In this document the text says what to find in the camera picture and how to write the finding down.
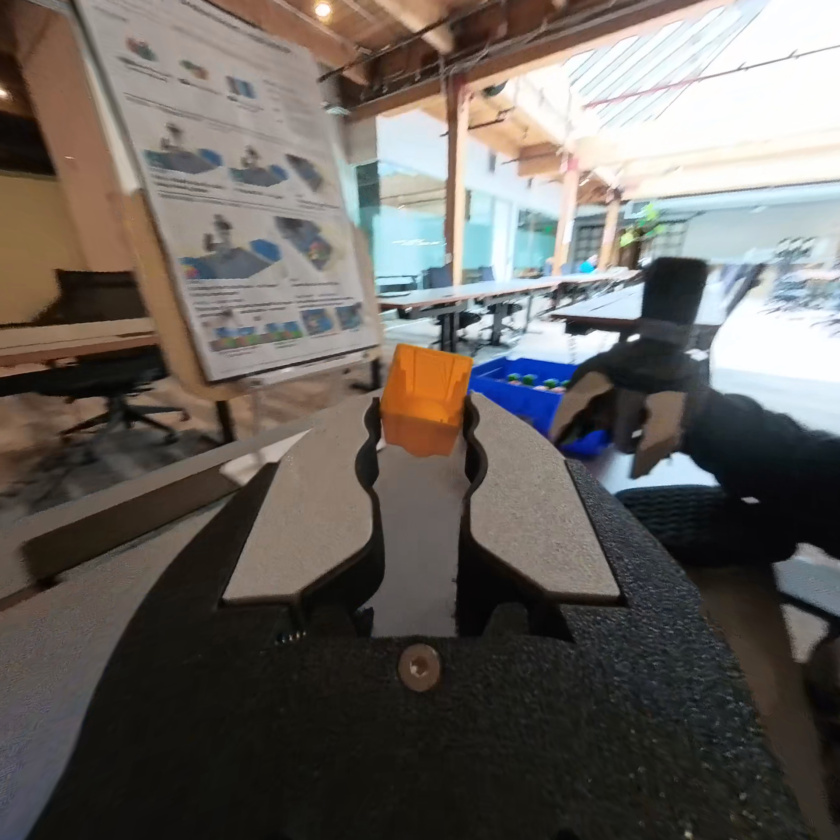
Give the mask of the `printed instruction sheet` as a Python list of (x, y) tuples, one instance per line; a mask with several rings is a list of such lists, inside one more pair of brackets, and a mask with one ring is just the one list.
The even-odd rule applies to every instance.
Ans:
[(205, 377), (380, 344), (309, 53), (208, 2), (79, 2)]

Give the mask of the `black perforated rubber pad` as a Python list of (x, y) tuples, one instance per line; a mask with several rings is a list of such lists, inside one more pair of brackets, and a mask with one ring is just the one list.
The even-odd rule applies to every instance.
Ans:
[(681, 565), (764, 568), (788, 560), (797, 542), (758, 502), (712, 486), (626, 489), (616, 499)]

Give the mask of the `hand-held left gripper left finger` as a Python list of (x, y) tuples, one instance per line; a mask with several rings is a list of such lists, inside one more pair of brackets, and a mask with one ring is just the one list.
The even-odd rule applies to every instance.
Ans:
[(236, 605), (365, 604), (384, 575), (375, 482), (380, 400), (356, 396), (327, 411), (280, 459), (224, 591)]

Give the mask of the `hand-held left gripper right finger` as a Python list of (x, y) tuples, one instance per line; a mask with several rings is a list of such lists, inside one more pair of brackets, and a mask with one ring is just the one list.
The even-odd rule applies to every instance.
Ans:
[(618, 605), (620, 586), (561, 452), (482, 394), (467, 396), (464, 421), (471, 546), (540, 599)]

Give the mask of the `long dark table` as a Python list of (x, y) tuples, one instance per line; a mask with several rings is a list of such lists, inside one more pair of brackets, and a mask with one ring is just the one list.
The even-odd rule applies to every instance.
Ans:
[(624, 335), (640, 319), (644, 296), (641, 269), (615, 268), (565, 279), (582, 288), (584, 296), (569, 306), (552, 310), (549, 320), (573, 325), (583, 333), (599, 330)]
[(409, 320), (440, 319), (440, 349), (454, 353), (458, 344), (458, 315), (467, 311), (474, 303), (500, 304), (530, 301), (540, 293), (554, 291), (566, 276), (546, 276), (517, 280), (483, 280), (449, 287), (425, 290), (389, 292), (375, 297), (381, 312), (397, 311), (407, 315)]

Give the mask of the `orange mega block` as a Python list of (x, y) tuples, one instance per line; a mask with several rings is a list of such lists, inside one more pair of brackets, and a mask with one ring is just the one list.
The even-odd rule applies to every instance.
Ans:
[(385, 443), (418, 458), (450, 456), (473, 363), (465, 355), (397, 344), (380, 402)]

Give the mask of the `potted green plant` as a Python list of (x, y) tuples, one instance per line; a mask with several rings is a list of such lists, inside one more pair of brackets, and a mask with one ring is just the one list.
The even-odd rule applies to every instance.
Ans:
[(619, 238), (622, 254), (638, 262), (644, 255), (649, 243), (653, 242), (665, 230), (662, 213), (651, 202), (645, 203), (638, 215), (625, 223)]

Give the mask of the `black office chair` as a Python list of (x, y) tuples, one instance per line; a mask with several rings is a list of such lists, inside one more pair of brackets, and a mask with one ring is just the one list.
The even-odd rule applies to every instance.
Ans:
[[(38, 326), (60, 326), (84, 322), (144, 319), (148, 316), (139, 287), (130, 271), (98, 272), (89, 270), (56, 271), (59, 295), (36, 319)], [(100, 398), (105, 403), (102, 414), (70, 427), (67, 437), (104, 426), (105, 431), (136, 424), (159, 429), (164, 442), (173, 444), (178, 433), (152, 418), (154, 414), (179, 413), (189, 419), (186, 410), (177, 406), (133, 406), (130, 398), (150, 390), (153, 383), (168, 374), (160, 348), (154, 343), (126, 350), (86, 355), (69, 366), (38, 373), (33, 392), (40, 396), (60, 397), (67, 402), (82, 398)]]

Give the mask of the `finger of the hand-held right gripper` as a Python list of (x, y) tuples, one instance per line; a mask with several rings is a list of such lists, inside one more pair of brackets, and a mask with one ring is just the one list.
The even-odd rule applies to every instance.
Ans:
[(674, 454), (683, 437), (686, 392), (656, 392), (642, 403), (642, 425), (636, 437), (631, 478), (647, 476), (663, 459)]
[(549, 427), (549, 440), (556, 447), (608, 425), (601, 419), (605, 404), (613, 399), (613, 384), (602, 372), (577, 374), (563, 394)]

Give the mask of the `blue plastic bin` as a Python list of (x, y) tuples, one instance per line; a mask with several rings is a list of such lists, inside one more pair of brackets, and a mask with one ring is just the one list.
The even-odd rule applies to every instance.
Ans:
[[(553, 416), (564, 393), (539, 392), (534, 387), (549, 378), (570, 380), (575, 371), (575, 364), (503, 356), (474, 365), (469, 390), (486, 396), (548, 438)], [(528, 386), (509, 386), (506, 379), (512, 372), (527, 376)]]

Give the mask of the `wooden table frame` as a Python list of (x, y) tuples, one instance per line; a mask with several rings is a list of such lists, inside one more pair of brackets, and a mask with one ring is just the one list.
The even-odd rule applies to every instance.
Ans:
[(91, 355), (155, 346), (151, 318), (128, 318), (54, 325), (2, 325), (1, 397), (32, 392), (35, 366), (76, 361)]

